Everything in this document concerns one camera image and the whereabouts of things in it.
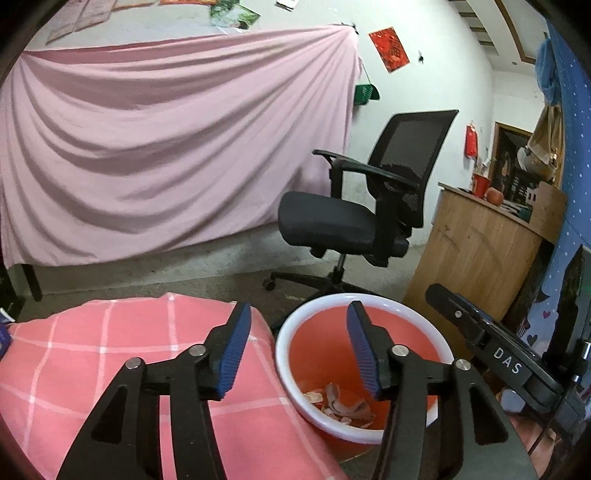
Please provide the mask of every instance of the ceiling beam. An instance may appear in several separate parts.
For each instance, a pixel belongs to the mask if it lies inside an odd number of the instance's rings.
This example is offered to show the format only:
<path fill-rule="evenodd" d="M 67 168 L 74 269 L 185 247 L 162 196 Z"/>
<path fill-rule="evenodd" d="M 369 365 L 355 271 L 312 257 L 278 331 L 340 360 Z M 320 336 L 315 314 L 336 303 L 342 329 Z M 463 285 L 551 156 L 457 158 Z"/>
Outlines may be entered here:
<path fill-rule="evenodd" d="M 505 8 L 505 4 L 503 3 L 502 0 L 495 0 L 495 3 L 501 12 L 501 15 L 503 16 L 503 19 L 505 19 L 505 23 L 507 24 L 507 27 L 509 27 L 509 31 L 511 32 L 511 37 L 513 37 L 513 41 L 515 42 L 515 46 L 517 47 L 517 52 L 519 53 L 519 58 L 521 59 L 521 61 L 523 61 L 525 63 L 531 63 L 532 65 L 535 65 L 535 58 L 528 57 L 525 54 L 525 50 L 523 49 L 523 45 L 521 44 L 521 39 L 519 38 L 519 35 L 517 34 L 517 29 L 515 28 L 515 24 L 513 23 L 513 20 L 511 19 L 509 12 Z"/>

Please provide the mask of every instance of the office chair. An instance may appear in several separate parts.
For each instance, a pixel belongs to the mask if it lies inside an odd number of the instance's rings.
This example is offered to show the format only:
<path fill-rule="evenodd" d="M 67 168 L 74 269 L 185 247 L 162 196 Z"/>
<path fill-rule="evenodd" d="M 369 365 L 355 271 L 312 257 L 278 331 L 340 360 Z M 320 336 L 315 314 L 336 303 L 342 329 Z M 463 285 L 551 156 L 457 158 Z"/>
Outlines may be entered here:
<path fill-rule="evenodd" d="M 413 228 L 423 226 L 423 201 L 427 182 L 458 110 L 399 113 L 380 135 L 368 164 L 344 155 L 314 150 L 330 164 L 330 197 L 287 192 L 279 205 L 279 230 L 290 245 L 310 247 L 322 258 L 328 249 L 340 253 L 334 270 L 325 278 L 272 272 L 263 286 L 271 291 L 275 281 L 289 280 L 316 288 L 310 300 L 332 293 L 376 293 L 343 282 L 347 255 L 363 255 L 376 267 L 387 267 L 390 257 L 403 257 Z M 343 172 L 366 176 L 376 200 L 375 213 L 342 200 Z M 287 317 L 272 330 L 279 331 Z"/>

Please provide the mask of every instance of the person's hand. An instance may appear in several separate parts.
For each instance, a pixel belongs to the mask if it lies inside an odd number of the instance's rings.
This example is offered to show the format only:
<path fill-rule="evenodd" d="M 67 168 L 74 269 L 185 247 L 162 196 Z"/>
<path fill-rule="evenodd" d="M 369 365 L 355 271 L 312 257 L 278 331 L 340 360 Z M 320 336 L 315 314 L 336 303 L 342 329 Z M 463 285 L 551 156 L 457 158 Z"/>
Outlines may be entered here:
<path fill-rule="evenodd" d="M 509 416 L 509 420 L 515 427 L 519 438 L 525 446 L 525 450 L 529 450 L 542 432 L 542 427 L 533 420 L 526 419 L 525 417 Z M 555 444 L 556 434 L 552 430 L 549 430 L 531 454 L 530 458 L 538 477 L 541 477 L 548 468 Z"/>

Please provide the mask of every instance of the pink plaid cloth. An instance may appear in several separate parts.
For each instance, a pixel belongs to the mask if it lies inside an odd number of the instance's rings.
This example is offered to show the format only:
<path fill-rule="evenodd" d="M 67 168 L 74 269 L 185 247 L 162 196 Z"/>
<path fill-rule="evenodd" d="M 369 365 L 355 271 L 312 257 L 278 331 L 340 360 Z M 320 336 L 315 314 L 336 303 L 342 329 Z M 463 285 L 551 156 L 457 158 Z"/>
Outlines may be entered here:
<path fill-rule="evenodd" d="M 175 357 L 224 324 L 233 304 L 166 294 L 95 300 L 11 328 L 0 361 L 0 415 L 45 479 L 54 479 L 74 438 L 125 360 Z M 210 402 L 229 480 L 345 480 L 324 443 L 297 414 L 275 373 L 273 340 L 261 314 L 234 388 Z M 175 479 L 170 404 L 161 400 L 164 478 Z"/>

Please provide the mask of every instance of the blue curtain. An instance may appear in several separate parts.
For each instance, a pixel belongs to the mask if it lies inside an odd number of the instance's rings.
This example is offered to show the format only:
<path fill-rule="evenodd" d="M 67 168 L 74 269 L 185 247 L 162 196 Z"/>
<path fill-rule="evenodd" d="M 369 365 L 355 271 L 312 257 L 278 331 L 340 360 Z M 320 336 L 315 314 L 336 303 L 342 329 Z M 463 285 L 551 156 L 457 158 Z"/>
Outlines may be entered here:
<path fill-rule="evenodd" d="M 523 326 L 523 341 L 538 353 L 548 348 L 554 332 L 564 271 L 581 244 L 588 247 L 591 244 L 591 81 L 560 34 L 552 25 L 548 27 L 564 113 L 566 150 L 562 189 L 568 195 L 568 207 L 560 239 L 541 285 L 544 295 L 538 295 L 545 300 L 531 306 Z M 586 390 L 590 381 L 591 378 L 585 379 Z"/>

